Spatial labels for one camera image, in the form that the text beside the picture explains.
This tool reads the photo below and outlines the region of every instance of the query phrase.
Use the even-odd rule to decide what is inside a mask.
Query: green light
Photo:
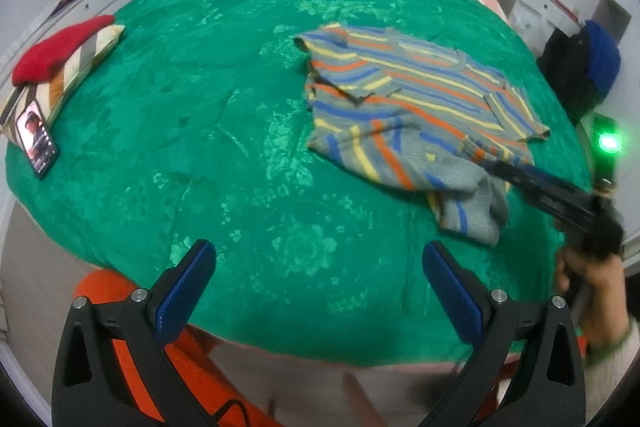
[[[610,132],[604,132],[598,136],[598,147],[609,154],[618,153],[622,150],[620,136]]]

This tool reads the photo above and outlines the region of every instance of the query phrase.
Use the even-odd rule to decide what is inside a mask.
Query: pillow
[[[82,81],[114,49],[123,31],[124,26],[117,24],[101,29],[74,51],[52,81],[15,87],[0,111],[0,132],[20,146],[15,121],[34,99],[38,100],[42,115],[51,126]]]

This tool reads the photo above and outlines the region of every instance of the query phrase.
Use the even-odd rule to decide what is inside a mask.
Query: green blanket
[[[218,268],[191,321],[277,353],[359,365],[456,360],[420,268],[440,238],[489,287],[544,299],[560,243],[516,194],[497,248],[439,232],[423,194],[367,183],[308,151],[305,54],[292,36],[338,21],[459,48],[524,86],[543,169],[588,180],[577,137],[523,42],[475,0],[133,0],[122,42],[53,128],[43,181],[10,146],[8,183],[78,257],[150,286],[193,241]]]

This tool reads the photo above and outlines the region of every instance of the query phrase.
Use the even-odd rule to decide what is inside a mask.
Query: silver screw
[[[74,301],[72,302],[72,306],[73,306],[76,310],[79,310],[80,308],[83,308],[85,304],[86,304],[86,297],[84,297],[84,296],[82,296],[82,295],[81,295],[81,296],[79,296],[79,297],[76,297],[76,298],[74,299]]]
[[[562,308],[564,308],[566,306],[566,302],[559,295],[555,295],[555,296],[551,297],[551,302],[556,308],[562,309]]]
[[[496,302],[505,302],[509,296],[506,291],[496,289],[491,292],[491,298]]]
[[[142,302],[149,295],[149,292],[144,288],[138,288],[131,293],[131,300],[135,302]]]

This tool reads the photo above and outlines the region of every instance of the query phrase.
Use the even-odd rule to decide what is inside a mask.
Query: person's arm
[[[584,378],[587,422],[614,392],[640,347],[638,324],[626,309],[625,275],[619,255],[594,261],[569,248],[556,256],[556,284],[560,293],[570,286],[566,270],[582,275],[595,292],[580,322],[587,338]]]

